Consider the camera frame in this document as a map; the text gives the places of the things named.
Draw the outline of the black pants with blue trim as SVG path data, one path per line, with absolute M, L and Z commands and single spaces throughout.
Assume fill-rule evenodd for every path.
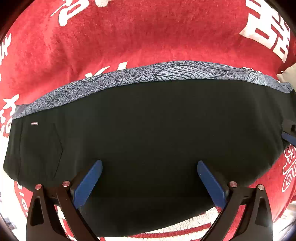
M 64 85 L 16 108 L 4 171 L 55 187 L 102 161 L 80 212 L 99 237 L 179 223 L 213 207 L 197 163 L 249 185 L 287 147 L 295 91 L 244 68 L 175 61 Z

